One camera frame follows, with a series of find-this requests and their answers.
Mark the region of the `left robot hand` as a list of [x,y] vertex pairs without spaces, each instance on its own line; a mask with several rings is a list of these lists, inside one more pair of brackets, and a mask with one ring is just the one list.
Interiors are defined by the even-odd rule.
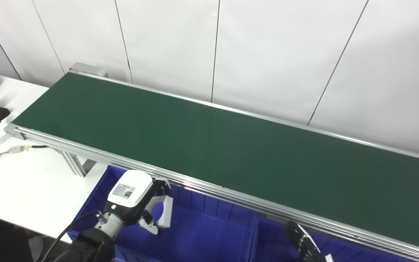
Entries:
[[128,226],[138,224],[151,234],[169,228],[173,198],[166,178],[144,171],[128,170],[108,194],[104,219],[95,226],[116,238]]

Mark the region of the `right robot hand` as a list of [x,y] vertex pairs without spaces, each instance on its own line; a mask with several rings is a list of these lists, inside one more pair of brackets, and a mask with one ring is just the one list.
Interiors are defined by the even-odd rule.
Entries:
[[289,242],[298,250],[298,257],[290,262],[333,262],[331,254],[320,251],[310,234],[297,222],[288,220],[284,226]]

